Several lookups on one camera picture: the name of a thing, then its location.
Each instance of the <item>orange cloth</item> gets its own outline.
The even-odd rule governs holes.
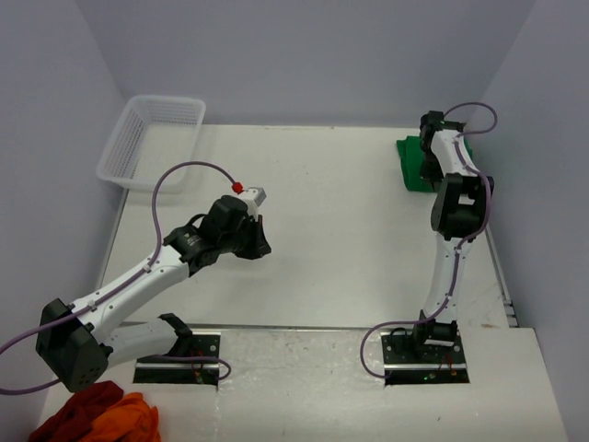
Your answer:
[[[157,408],[150,408],[141,393],[129,393],[92,421],[81,442],[161,442]]]

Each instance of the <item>red cloth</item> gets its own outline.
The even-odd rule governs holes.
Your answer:
[[[111,381],[92,384],[72,396],[57,412],[29,436],[29,442],[71,442],[92,429],[92,421],[122,398],[122,390]]]

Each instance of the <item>folded green cloth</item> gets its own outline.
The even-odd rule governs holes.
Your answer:
[[[468,154],[472,158],[472,149],[465,140]],[[423,162],[423,152],[420,148],[419,136],[408,136],[404,140],[397,141],[398,156],[401,159],[401,170],[403,181],[408,191],[412,192],[433,192],[429,182],[420,177],[420,167]]]

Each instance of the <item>gray wall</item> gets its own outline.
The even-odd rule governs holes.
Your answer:
[[[206,122],[414,126],[480,98],[534,0],[77,0],[123,96]]]
[[[0,342],[55,297],[94,288],[121,192],[94,167],[123,99],[72,0],[0,7]],[[0,356],[5,388],[50,370],[28,339]],[[44,393],[0,396],[0,438],[25,440]]]
[[[538,0],[472,140],[496,182],[492,230],[518,318],[536,328],[571,440],[589,440],[589,2]],[[477,112],[472,127],[486,124]]]

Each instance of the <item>red cap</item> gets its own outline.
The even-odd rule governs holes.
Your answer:
[[[233,192],[240,194],[243,192],[243,184],[241,184],[239,181],[236,181],[231,186],[231,189],[233,189]]]

